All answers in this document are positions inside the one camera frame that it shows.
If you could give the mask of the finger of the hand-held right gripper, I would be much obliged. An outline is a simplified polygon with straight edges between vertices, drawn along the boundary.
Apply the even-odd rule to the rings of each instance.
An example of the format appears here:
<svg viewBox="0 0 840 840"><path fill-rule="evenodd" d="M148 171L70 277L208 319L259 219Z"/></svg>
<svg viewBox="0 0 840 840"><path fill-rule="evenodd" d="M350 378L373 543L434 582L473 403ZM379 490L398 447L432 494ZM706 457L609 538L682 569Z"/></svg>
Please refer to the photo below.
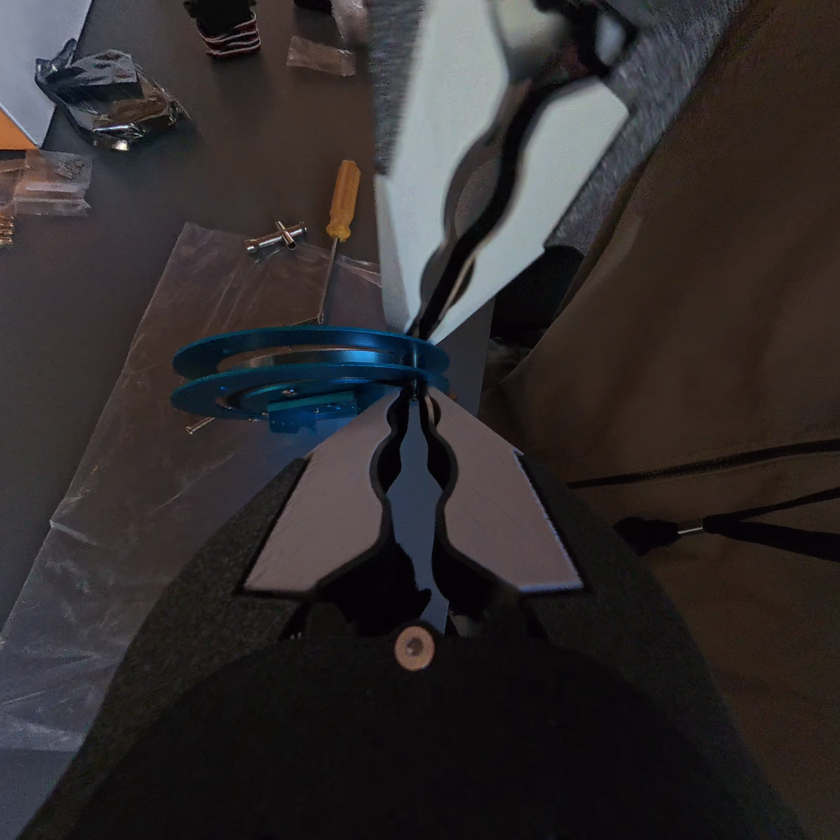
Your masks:
<svg viewBox="0 0 840 840"><path fill-rule="evenodd" d="M447 236L459 164L497 120L503 94L547 44L535 2L424 2L391 157L374 178L387 325L405 332L421 307L427 262Z"/></svg>
<svg viewBox="0 0 840 840"><path fill-rule="evenodd" d="M487 233L465 234L469 249L457 299L426 329L439 343L531 265L556 224L628 118L624 102L601 81L554 93L528 121L514 155L502 155L510 196Z"/></svg>

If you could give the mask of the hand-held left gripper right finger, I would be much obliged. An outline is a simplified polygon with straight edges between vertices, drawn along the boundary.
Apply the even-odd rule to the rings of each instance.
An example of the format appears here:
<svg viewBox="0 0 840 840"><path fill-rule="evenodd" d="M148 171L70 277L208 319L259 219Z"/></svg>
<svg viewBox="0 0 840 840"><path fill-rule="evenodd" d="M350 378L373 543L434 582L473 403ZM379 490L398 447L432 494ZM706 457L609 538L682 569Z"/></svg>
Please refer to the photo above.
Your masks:
<svg viewBox="0 0 840 840"><path fill-rule="evenodd" d="M424 434L447 559L518 594L583 589L515 447L442 392L426 394Z"/></svg>

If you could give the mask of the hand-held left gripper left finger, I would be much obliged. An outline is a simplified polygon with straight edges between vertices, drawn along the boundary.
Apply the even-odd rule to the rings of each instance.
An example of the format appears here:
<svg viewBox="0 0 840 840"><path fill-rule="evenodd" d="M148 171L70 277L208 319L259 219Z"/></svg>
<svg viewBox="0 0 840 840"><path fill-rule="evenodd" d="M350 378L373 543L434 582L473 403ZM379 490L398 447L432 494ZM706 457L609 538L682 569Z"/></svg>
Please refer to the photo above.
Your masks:
<svg viewBox="0 0 840 840"><path fill-rule="evenodd" d="M256 594L314 595L392 532L411 398L388 392L313 449L245 579Z"/></svg>

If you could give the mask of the blue metal turntable disc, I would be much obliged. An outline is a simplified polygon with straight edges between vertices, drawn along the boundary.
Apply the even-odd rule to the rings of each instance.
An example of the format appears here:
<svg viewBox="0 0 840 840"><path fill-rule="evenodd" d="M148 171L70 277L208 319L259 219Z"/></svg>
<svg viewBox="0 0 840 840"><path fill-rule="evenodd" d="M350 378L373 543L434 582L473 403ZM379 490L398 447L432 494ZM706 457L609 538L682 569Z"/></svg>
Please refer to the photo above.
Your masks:
<svg viewBox="0 0 840 840"><path fill-rule="evenodd" d="M448 391L449 358L403 333L293 325L226 332L178 350L183 382L172 407L204 418L268 424L275 434L316 432L353 419L391 388Z"/></svg>

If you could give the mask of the silver cross wrench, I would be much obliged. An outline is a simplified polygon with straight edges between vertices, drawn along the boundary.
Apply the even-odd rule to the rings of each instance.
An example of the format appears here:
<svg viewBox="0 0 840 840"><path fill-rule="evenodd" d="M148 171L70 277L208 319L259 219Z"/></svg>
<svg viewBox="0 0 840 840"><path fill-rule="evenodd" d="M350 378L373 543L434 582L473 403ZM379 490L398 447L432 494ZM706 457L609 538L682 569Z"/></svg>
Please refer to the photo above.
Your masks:
<svg viewBox="0 0 840 840"><path fill-rule="evenodd" d="M306 240L307 236L308 226L303 222L292 225L276 222L276 229L272 233L249 238L244 241L244 247L251 258L266 260L283 250L294 251L300 242Z"/></svg>

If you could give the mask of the small clear plastic bag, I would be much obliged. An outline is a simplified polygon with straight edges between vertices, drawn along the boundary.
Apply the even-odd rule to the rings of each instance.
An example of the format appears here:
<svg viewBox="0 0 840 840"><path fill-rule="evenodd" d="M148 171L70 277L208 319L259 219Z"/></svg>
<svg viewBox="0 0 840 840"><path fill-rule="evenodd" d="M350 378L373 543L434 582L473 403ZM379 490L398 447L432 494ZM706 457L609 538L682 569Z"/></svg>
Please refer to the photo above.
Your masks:
<svg viewBox="0 0 840 840"><path fill-rule="evenodd" d="M357 59L353 51L324 45L322 43L293 35L287 52L287 67L307 69L323 74L349 78L357 70Z"/></svg>

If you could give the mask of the large clear plastic bag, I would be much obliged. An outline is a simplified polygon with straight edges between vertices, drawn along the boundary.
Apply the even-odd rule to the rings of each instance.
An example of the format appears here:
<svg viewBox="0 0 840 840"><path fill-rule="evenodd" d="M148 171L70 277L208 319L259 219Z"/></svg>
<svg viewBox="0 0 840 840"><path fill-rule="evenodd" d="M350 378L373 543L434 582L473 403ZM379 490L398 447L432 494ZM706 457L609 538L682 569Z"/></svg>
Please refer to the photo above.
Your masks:
<svg viewBox="0 0 840 840"><path fill-rule="evenodd" d="M66 495L2 631L3 750L73 753L152 605L214 533L313 434L199 419L172 408L172 359L218 333L317 314L329 251L263 259L239 234L184 225Z"/></svg>

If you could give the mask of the dark striped object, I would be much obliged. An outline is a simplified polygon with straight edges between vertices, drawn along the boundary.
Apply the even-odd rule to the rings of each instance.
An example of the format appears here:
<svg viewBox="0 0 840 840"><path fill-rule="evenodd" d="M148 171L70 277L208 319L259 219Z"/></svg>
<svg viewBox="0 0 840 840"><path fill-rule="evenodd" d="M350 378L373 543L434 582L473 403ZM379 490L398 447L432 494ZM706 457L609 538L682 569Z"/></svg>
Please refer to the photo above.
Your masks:
<svg viewBox="0 0 840 840"><path fill-rule="evenodd" d="M210 57L222 60L260 51L256 1L183 1L182 5Z"/></svg>

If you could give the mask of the black crumpled bag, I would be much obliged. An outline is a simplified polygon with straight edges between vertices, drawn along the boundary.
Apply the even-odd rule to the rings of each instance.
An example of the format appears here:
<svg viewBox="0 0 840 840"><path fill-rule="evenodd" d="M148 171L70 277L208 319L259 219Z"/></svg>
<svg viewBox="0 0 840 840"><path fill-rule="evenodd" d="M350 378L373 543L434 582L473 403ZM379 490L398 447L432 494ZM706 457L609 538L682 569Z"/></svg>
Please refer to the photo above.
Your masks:
<svg viewBox="0 0 840 840"><path fill-rule="evenodd" d="M182 105L137 65L106 49L77 55L69 39L55 56L35 60L35 83L90 146L130 152L189 120Z"/></svg>

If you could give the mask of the pile of small parts bags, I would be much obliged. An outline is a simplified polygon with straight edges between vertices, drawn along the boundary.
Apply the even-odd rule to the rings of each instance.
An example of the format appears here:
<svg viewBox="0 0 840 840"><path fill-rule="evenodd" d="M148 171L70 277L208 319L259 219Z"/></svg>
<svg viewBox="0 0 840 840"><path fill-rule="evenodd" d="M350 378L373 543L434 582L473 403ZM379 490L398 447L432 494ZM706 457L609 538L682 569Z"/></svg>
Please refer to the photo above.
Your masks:
<svg viewBox="0 0 840 840"><path fill-rule="evenodd" d="M18 216L84 217L93 159L89 154L28 150L1 161L1 248L14 244Z"/></svg>

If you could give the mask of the white paper sheet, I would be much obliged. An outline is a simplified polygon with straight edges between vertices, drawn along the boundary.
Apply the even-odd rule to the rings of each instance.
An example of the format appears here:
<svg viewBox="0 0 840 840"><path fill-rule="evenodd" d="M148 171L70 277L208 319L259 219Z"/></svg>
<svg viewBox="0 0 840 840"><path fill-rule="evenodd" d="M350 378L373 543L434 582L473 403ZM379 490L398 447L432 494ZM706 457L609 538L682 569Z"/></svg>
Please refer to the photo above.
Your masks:
<svg viewBox="0 0 840 840"><path fill-rule="evenodd" d="M42 146L56 105L35 82L36 60L78 39L91 1L1 2L1 109Z"/></svg>

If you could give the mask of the orange cardboard box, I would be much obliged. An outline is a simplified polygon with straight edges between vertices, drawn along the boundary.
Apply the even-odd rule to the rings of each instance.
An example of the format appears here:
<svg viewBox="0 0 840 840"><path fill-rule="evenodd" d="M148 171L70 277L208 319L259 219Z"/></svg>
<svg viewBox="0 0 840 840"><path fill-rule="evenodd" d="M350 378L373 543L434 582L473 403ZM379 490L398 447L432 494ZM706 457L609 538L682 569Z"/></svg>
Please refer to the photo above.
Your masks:
<svg viewBox="0 0 840 840"><path fill-rule="evenodd" d="M0 111L0 150L6 151L31 151L39 148L39 145L32 141L15 121L9 117L1 108Z"/></svg>

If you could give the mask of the yellow handled screwdriver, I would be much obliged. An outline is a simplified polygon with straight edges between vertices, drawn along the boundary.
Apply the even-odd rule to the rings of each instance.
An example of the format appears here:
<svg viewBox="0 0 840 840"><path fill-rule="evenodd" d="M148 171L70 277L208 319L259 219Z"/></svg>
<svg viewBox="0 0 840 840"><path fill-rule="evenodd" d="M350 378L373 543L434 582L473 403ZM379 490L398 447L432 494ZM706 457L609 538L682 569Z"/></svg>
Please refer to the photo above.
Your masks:
<svg viewBox="0 0 840 840"><path fill-rule="evenodd" d="M351 225L355 216L360 184L361 170L359 166L353 161L342 161L332 191L329 223L326 227L326 232L331 238L332 245L319 303L318 326L324 324L324 312L329 294L329 284L338 246L339 244L345 243L351 236Z"/></svg>

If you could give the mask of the black drawstring with toggle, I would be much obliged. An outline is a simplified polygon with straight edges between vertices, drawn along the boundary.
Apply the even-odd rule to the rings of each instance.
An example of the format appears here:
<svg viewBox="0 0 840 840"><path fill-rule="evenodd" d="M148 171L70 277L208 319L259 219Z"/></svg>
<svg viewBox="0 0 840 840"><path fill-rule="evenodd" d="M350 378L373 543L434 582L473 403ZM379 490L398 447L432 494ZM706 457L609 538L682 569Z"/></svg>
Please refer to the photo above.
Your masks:
<svg viewBox="0 0 840 840"><path fill-rule="evenodd" d="M709 534L761 545L817 560L839 562L839 536L835 533L807 531L769 523L710 517L684 524L672 521L625 518L615 531L640 556L665 548L689 536Z"/></svg>

